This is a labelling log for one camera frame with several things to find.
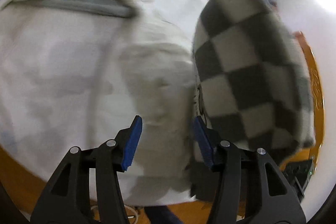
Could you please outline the grey white checkered cardigan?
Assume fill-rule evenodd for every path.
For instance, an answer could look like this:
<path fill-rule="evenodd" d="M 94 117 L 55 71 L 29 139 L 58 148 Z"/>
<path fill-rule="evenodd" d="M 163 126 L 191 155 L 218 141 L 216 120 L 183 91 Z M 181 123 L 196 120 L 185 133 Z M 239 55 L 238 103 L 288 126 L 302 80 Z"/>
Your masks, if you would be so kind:
<path fill-rule="evenodd" d="M 266 0 L 209 0 L 193 58 L 195 114 L 221 138 L 278 165 L 315 145 L 303 50 Z"/>

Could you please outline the white button jacket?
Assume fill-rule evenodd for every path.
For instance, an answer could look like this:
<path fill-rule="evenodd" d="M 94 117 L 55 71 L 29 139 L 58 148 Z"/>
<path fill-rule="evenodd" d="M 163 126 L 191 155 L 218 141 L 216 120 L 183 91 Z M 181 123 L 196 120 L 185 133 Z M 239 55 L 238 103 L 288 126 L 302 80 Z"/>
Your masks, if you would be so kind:
<path fill-rule="evenodd" d="M 123 199 L 130 205 L 186 202 L 191 49 L 122 42 L 122 26 L 134 18 L 1 6 L 1 145 L 48 180 L 69 148 L 97 147 L 139 115 L 135 158 L 119 176 Z"/>

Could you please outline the grey garment under jacket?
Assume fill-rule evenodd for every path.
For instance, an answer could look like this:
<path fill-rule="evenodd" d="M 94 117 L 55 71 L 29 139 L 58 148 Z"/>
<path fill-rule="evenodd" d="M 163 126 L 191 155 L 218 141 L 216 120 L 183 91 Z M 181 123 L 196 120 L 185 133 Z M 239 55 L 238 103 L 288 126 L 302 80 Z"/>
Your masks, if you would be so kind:
<path fill-rule="evenodd" d="M 137 10 L 122 0 L 25 0 L 18 3 L 118 18 L 133 18 L 137 15 Z"/>

